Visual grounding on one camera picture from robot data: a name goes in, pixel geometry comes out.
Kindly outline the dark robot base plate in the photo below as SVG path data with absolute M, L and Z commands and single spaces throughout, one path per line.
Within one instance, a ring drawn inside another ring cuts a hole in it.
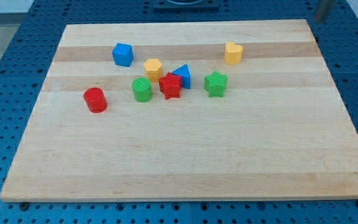
M 219 0 L 152 0 L 154 11 L 218 10 Z

